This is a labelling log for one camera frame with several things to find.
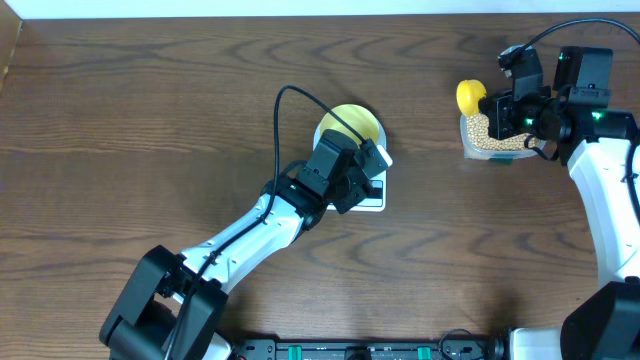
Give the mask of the yellow measuring scoop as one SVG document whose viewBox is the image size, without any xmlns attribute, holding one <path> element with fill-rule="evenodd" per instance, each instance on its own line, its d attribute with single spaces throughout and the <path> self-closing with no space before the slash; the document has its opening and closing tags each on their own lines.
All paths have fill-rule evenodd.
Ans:
<svg viewBox="0 0 640 360">
<path fill-rule="evenodd" d="M 465 117 L 479 114 L 479 101 L 486 96 L 487 90 L 479 80 L 463 80 L 456 88 L 456 102 Z"/>
</svg>

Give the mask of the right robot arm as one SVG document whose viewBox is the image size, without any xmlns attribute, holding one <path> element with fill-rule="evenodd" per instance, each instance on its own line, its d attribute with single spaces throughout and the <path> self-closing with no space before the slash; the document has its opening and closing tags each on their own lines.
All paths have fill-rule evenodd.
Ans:
<svg viewBox="0 0 640 360">
<path fill-rule="evenodd" d="M 587 214 L 598 290 L 552 328 L 515 328 L 505 359 L 636 359 L 639 356 L 639 128 L 609 106 L 613 53 L 565 46 L 554 82 L 543 83 L 536 50 L 512 46 L 499 57 L 511 88 L 484 97 L 480 113 L 495 139 L 529 134 L 556 144 Z"/>
</svg>

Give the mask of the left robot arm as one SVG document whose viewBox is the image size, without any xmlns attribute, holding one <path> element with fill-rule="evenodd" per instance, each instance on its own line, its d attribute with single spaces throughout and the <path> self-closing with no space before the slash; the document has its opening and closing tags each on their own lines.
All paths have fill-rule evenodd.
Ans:
<svg viewBox="0 0 640 360">
<path fill-rule="evenodd" d="M 217 333 L 230 292 L 261 262 L 375 192 L 393 161 L 373 139 L 322 135 L 307 161 L 276 167 L 257 203 L 209 240 L 173 253 L 149 250 L 106 317 L 100 342 L 114 359 L 226 359 Z"/>
</svg>

